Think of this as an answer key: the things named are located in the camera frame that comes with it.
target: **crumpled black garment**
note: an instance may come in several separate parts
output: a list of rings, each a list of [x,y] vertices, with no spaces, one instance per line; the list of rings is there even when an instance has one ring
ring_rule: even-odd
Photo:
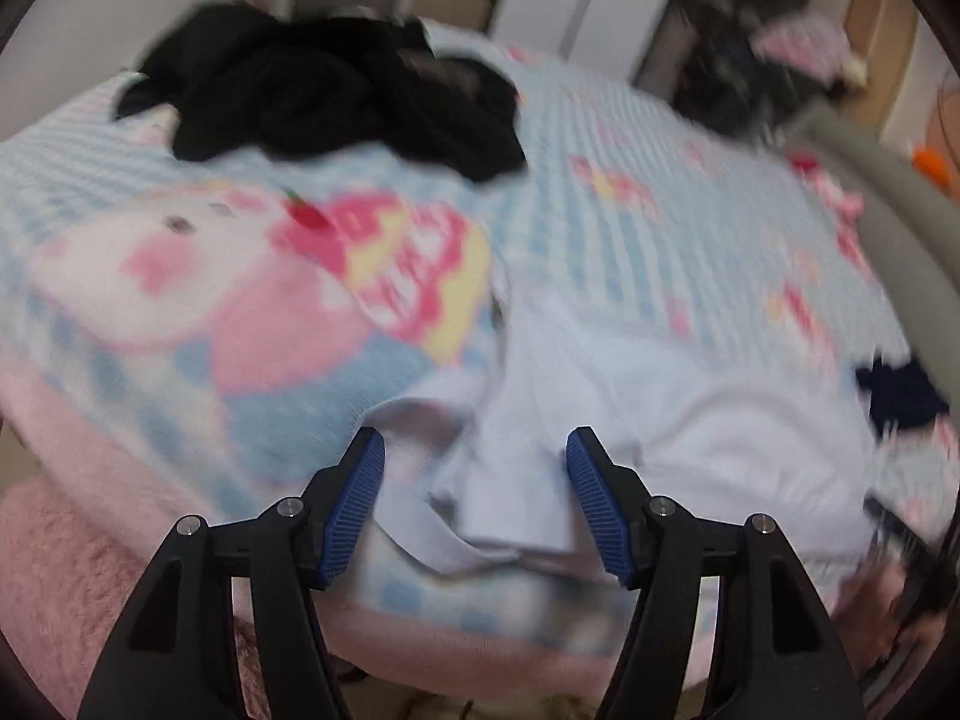
[[[872,367],[858,367],[856,383],[871,394],[870,420],[878,438],[886,434],[887,427],[916,430],[950,413],[949,403],[916,357],[902,367],[891,367],[877,355]]]
[[[298,159],[378,140],[478,182],[526,165],[515,86],[479,60],[436,57],[419,20],[282,23],[245,4],[207,4],[141,73],[116,117],[171,103],[173,153],[190,162],[242,146]]]

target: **pink fur fabric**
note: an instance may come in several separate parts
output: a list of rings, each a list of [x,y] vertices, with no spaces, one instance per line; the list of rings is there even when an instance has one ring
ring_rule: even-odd
[[[143,567],[42,474],[0,498],[0,628],[68,720]],[[269,717],[253,632],[239,620],[237,654],[248,713]]]

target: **ribbed blue pad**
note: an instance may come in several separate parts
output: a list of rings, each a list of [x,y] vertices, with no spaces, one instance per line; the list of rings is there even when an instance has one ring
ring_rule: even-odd
[[[360,530],[373,508],[373,501],[376,501],[376,493],[383,481],[383,461],[383,437],[376,433],[357,461],[333,514],[326,522],[323,557],[317,566],[317,576],[323,586],[330,586],[334,579],[347,570],[357,546],[357,538],[360,538]]]
[[[587,517],[604,568],[625,586],[635,571],[630,559],[627,522],[576,433],[571,433],[566,440],[566,473]]]

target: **bed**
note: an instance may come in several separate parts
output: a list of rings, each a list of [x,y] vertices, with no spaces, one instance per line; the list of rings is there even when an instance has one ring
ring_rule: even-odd
[[[399,394],[418,370],[401,368],[383,389],[364,365],[399,358],[381,350],[363,362],[350,351],[347,364],[357,358],[360,367],[346,378],[287,386],[281,371],[271,391],[251,393],[242,373],[213,370],[210,344],[251,360],[275,354],[285,331],[244,338],[243,309],[222,338],[174,328],[166,346],[104,350],[45,264],[69,253],[87,220],[132,199],[179,202],[186,193],[239,213],[293,188],[347,207],[371,194],[443,207],[482,230],[511,266],[772,376],[852,386],[851,366],[877,348],[907,352],[902,324],[944,393],[960,396],[950,348],[960,329],[952,245],[960,211],[832,113],[808,113],[789,145],[815,151],[847,189],[865,191],[859,229],[875,274],[839,250],[832,216],[781,156],[722,143],[559,60],[438,25],[430,32],[435,47],[479,55],[515,82],[528,175],[477,187],[381,146],[300,163],[247,149],[184,165],[165,148],[168,111],[110,120],[128,74],[0,145],[0,410],[72,503],[136,559],[147,560],[183,514],[250,517],[300,490],[316,464],[339,458],[357,415]],[[481,347],[477,333],[463,331],[458,359]],[[357,381],[330,405],[334,391]],[[960,482],[952,432],[942,427],[886,447],[875,479],[930,538],[949,522]],[[856,569],[856,561],[807,565],[829,605]],[[237,613],[248,616],[239,595]],[[349,574],[318,609],[331,651],[384,679],[464,698],[598,697],[634,600],[515,565],[438,577],[368,524]],[[705,586],[688,685],[707,675],[714,610],[715,589]],[[2,622],[7,630],[16,618]]]

